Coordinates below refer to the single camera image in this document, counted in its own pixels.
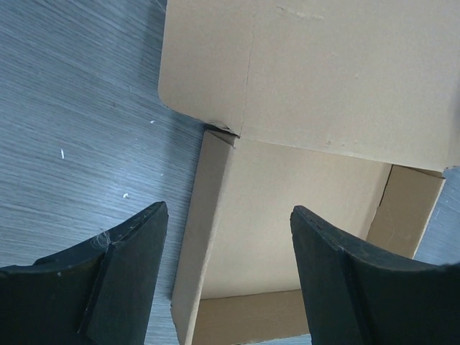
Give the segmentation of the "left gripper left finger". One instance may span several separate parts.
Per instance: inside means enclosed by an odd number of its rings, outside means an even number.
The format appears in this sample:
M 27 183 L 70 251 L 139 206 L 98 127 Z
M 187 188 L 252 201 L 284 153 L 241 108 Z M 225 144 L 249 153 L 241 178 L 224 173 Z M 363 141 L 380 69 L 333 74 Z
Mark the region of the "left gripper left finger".
M 143 344 L 167 233 L 156 202 L 28 266 L 1 268 L 3 344 Z

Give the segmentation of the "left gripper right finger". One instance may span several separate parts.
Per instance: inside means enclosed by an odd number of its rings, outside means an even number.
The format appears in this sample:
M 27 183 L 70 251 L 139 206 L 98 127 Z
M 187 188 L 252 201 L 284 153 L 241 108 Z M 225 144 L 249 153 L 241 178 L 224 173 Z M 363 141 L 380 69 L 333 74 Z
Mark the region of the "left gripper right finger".
M 393 254 L 303 206 L 290 216 L 314 344 L 457 344 L 459 266 Z

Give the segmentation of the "cardboard box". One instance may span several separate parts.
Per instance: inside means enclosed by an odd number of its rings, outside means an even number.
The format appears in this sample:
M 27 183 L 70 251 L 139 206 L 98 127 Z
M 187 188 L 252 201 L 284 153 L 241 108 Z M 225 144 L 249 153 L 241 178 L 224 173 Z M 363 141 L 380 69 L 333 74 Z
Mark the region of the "cardboard box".
M 459 166 L 459 3 L 169 1 L 158 93 L 207 126 L 178 341 L 311 337 L 291 213 L 416 260 Z

